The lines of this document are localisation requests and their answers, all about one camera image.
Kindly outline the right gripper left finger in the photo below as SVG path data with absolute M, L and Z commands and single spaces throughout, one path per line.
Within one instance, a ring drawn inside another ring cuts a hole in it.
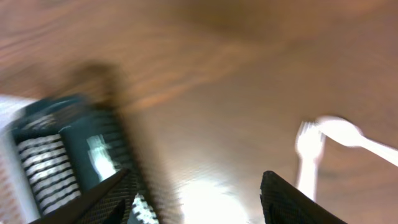
M 80 197 L 29 224 L 76 223 L 129 173 L 130 170 L 122 169 Z

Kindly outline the white plastic fork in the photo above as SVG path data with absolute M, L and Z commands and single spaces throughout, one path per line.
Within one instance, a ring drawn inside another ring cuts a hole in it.
M 314 122 L 302 122 L 295 140 L 299 158 L 296 187 L 312 201 L 316 201 L 318 167 L 323 159 L 325 135 Z

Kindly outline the white plastic spoon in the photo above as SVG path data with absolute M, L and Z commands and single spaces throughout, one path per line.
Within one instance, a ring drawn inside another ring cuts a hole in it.
M 321 116 L 316 119 L 317 128 L 327 137 L 346 147 L 362 147 L 397 166 L 397 149 L 373 141 L 362 130 L 346 119 L 337 116 Z

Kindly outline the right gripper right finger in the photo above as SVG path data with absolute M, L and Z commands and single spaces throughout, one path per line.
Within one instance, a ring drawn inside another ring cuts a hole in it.
M 271 170 L 262 175 L 260 198 L 266 224 L 346 224 Z

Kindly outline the pale green plastic fork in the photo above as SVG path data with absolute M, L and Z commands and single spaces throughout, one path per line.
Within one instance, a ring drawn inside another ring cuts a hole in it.
M 104 181 L 117 173 L 113 161 L 108 153 L 110 146 L 105 143 L 103 136 L 92 136 L 86 141 L 90 148 L 88 151 L 90 162 L 94 167 L 99 180 Z

